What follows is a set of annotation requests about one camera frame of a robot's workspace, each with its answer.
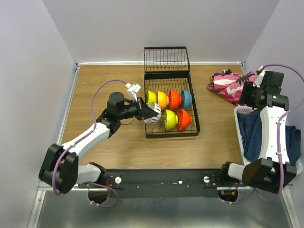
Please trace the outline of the cream ribbed bowl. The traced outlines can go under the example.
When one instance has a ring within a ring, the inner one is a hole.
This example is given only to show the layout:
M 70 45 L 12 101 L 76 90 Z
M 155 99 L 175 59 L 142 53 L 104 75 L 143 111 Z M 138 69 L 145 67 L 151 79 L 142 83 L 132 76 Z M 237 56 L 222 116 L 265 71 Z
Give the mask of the cream ribbed bowl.
M 149 104 L 149 108 L 151 108 L 153 112 L 153 116 L 144 120 L 145 124 L 155 124 L 160 120 L 162 110 L 161 107 L 156 102 L 151 102 Z

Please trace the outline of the yellow-green bowl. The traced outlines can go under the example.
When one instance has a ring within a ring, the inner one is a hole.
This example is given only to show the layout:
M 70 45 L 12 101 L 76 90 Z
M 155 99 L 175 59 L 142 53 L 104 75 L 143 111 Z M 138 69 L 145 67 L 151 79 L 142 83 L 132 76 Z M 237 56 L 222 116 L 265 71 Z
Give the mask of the yellow-green bowl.
M 157 100 L 157 96 L 153 91 L 148 90 L 145 94 L 146 104 L 150 105 L 151 103 L 155 102 Z

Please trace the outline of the orange-yellow bowl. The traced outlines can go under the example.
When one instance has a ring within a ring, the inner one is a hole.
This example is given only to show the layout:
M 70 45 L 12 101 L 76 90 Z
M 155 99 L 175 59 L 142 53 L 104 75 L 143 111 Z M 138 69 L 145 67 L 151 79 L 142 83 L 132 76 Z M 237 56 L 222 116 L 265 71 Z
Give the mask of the orange-yellow bowl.
M 162 91 L 157 92 L 157 104 L 162 110 L 169 105 L 169 97 Z

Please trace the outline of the lime green bowl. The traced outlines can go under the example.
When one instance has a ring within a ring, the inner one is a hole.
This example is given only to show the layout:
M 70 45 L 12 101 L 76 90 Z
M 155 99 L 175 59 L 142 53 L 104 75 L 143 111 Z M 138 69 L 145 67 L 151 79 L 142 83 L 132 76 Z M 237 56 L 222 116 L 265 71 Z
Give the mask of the lime green bowl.
M 177 115 L 171 110 L 165 110 L 164 112 L 164 125 L 165 130 L 172 130 L 178 123 Z

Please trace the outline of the red-orange bowl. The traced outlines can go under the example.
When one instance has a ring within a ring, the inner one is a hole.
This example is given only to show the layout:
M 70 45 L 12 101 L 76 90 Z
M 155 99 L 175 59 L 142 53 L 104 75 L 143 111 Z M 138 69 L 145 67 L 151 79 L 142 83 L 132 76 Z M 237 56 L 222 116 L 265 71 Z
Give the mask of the red-orange bowl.
M 180 109 L 178 111 L 177 118 L 178 118 L 177 128 L 179 131 L 185 130 L 192 122 L 192 117 L 184 109 Z
M 178 109 L 181 105 L 181 95 L 174 90 L 169 92 L 169 109 L 175 110 Z

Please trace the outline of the black wire dish rack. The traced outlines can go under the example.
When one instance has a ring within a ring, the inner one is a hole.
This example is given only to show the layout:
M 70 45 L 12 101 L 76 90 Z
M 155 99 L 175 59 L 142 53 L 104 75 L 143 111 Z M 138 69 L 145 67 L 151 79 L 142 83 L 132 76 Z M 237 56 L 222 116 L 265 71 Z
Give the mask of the black wire dish rack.
M 144 91 L 161 116 L 145 127 L 146 138 L 194 137 L 200 133 L 186 47 L 144 48 Z

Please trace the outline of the blue bowl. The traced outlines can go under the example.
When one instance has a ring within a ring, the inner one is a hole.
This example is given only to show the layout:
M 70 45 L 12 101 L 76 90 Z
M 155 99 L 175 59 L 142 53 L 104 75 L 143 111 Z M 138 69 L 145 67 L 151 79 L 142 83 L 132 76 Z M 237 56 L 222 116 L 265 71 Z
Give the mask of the blue bowl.
M 192 95 L 188 90 L 182 90 L 181 91 L 181 108 L 182 109 L 189 109 L 192 104 Z

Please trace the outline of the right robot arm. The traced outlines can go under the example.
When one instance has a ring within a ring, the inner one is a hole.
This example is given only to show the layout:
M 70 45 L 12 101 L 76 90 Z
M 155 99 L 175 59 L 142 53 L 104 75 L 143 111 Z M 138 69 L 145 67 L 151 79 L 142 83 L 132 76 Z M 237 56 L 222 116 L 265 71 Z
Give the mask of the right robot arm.
M 253 83 L 244 84 L 240 104 L 259 111 L 261 150 L 258 159 L 247 165 L 223 164 L 218 175 L 222 185 L 240 181 L 246 186 L 279 194 L 296 177 L 296 167 L 291 165 L 286 149 L 285 121 L 289 100 L 280 94 L 283 79 L 283 73 L 260 69 Z

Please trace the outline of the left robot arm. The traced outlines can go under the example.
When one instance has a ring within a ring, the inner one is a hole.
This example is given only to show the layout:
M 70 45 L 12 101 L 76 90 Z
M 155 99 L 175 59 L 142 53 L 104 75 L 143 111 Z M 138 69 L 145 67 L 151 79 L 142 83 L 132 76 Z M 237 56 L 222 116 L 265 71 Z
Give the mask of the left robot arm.
M 155 102 L 146 105 L 141 97 L 128 100 L 120 92 L 111 93 L 106 109 L 89 129 L 63 145 L 54 143 L 49 146 L 39 179 L 50 185 L 57 195 L 66 194 L 81 183 L 102 187 L 105 183 L 105 169 L 93 162 L 79 165 L 79 160 L 116 133 L 121 126 L 121 120 L 134 117 L 149 123 L 158 121 L 161 113 L 160 106 Z

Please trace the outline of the white laundry basket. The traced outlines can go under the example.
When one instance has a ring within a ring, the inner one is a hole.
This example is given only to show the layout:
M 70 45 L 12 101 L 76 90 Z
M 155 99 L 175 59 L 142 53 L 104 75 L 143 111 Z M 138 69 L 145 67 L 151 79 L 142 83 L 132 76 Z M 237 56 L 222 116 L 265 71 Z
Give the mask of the white laundry basket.
M 262 143 L 262 123 L 258 111 L 251 107 L 237 106 L 234 109 L 236 135 L 244 165 L 259 158 Z M 301 157 L 301 130 L 295 126 L 285 127 L 286 149 L 289 161 L 297 168 L 297 174 L 303 171 Z

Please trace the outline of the pink camouflage garment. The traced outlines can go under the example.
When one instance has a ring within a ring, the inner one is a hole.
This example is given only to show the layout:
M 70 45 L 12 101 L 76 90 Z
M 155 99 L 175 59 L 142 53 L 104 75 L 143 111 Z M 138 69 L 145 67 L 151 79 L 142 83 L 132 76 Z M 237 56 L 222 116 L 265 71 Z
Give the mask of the pink camouflage garment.
M 240 75 L 233 73 L 229 69 L 215 72 L 212 74 L 211 78 L 212 82 L 208 84 L 207 88 L 221 96 L 224 100 L 232 103 L 234 106 L 238 106 L 244 83 L 253 83 L 257 76 L 252 71 Z

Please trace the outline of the blue denim jeans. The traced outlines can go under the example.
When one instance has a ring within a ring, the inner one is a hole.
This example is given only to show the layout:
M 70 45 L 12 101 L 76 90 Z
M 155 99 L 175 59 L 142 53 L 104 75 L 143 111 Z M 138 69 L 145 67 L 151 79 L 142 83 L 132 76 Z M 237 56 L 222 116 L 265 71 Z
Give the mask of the blue denim jeans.
M 244 157 L 250 162 L 259 158 L 262 143 L 262 122 L 259 112 L 249 114 L 237 113 L 237 119 L 242 136 Z M 301 157 L 301 131 L 295 126 L 285 127 L 287 155 L 292 166 Z

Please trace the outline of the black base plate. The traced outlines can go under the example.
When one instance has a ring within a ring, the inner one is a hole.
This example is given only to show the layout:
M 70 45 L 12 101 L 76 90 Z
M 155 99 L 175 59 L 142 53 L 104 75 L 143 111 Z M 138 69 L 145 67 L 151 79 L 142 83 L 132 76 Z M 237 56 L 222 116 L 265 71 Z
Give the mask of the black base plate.
M 238 182 L 221 169 L 108 169 L 106 178 L 120 198 L 216 198 Z

